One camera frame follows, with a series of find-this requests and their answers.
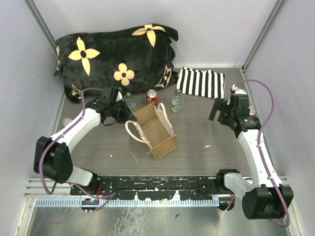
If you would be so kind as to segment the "glass soda water bottle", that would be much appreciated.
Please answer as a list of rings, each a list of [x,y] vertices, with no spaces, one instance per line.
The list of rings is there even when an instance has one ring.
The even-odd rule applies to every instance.
[[[137,111],[136,100],[130,92],[126,94],[126,104],[132,113]]]

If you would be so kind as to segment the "burlap canvas tote bag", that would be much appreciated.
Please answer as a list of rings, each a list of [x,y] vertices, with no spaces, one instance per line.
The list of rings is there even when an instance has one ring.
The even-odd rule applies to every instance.
[[[155,160],[159,160],[179,147],[178,137],[167,116],[163,103],[149,104],[133,114],[137,121],[125,122],[127,133],[149,147]]]

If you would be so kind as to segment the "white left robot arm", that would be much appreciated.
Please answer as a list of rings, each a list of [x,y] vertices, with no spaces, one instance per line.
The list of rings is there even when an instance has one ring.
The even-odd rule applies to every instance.
[[[99,188],[97,174],[74,166],[72,151],[85,135],[107,118],[113,118],[119,124],[136,121],[124,101],[121,88],[105,86],[100,92],[100,96],[94,100],[88,103],[82,101],[81,113],[61,131],[37,140],[33,170],[39,174],[47,194],[53,194],[54,188],[47,187],[46,178],[54,181],[54,184],[69,183],[88,195],[95,194]]]

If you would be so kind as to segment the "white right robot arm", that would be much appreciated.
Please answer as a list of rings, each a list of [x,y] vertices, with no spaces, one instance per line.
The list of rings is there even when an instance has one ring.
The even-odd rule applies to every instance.
[[[275,172],[266,149],[261,124],[250,116],[246,94],[232,94],[229,100],[216,98],[209,120],[219,113],[218,122],[234,131],[252,176],[251,182],[235,169],[219,170],[216,188],[220,193],[232,191],[242,202],[247,219],[282,219],[293,199],[291,187],[284,186]]]

